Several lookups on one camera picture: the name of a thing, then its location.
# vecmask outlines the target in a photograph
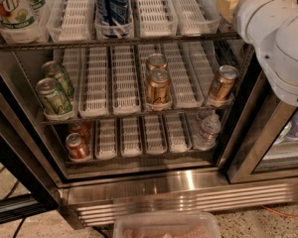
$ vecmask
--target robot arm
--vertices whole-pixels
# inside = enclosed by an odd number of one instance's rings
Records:
[[[297,0],[239,0],[233,24],[255,53],[276,95],[298,106]]]

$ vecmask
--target beverage cooler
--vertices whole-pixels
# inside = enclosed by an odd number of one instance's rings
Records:
[[[126,22],[109,27],[98,2],[46,0],[31,43],[0,32],[0,163],[29,191],[0,199],[0,223],[57,209],[80,229],[140,212],[298,201],[298,105],[277,97],[216,0],[128,0]],[[170,78],[159,104],[148,100],[153,54]],[[52,60],[74,87],[61,115],[38,93]],[[238,70],[233,87],[224,68]],[[206,139],[210,116],[221,128]],[[77,123],[87,140],[70,152]]]

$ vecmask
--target metal shelf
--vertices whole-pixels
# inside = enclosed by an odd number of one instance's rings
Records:
[[[2,52],[21,52],[21,51],[38,51],[38,50],[59,50],[59,49],[79,49],[94,47],[113,47],[126,45],[145,45],[161,43],[181,43],[181,42],[200,42],[200,41],[226,41],[237,40],[240,36],[237,32],[203,34],[198,36],[175,36],[175,37],[152,37],[152,38],[130,38],[130,39],[108,39],[84,42],[61,42],[46,44],[19,44],[8,45],[0,44]]]

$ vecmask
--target refrigerator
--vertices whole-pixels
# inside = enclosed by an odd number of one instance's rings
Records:
[[[52,1],[50,28],[60,20],[58,3],[69,3]],[[56,209],[80,229],[141,212],[298,201],[298,138],[287,138],[298,107],[276,97],[253,47],[217,17],[206,32],[182,34],[188,28],[178,22],[175,29],[168,25],[174,35],[150,36],[139,1],[130,6],[134,32],[127,38],[95,39],[101,31],[95,25],[87,26],[82,38],[91,37],[84,40],[58,31],[42,43],[0,40],[0,163],[28,191],[0,200],[0,223]],[[165,10],[168,21],[181,19],[175,8]],[[166,56],[172,77],[172,103],[162,111],[151,110],[145,98],[145,61],[153,53]],[[68,119],[49,119],[35,90],[50,60],[63,64],[74,84]],[[236,67],[239,77],[232,98],[218,107],[208,92],[223,65]],[[118,78],[120,69],[128,79]],[[200,124],[213,112],[222,129],[205,151]],[[80,162],[66,148],[69,124],[77,121],[92,125],[90,155]]]

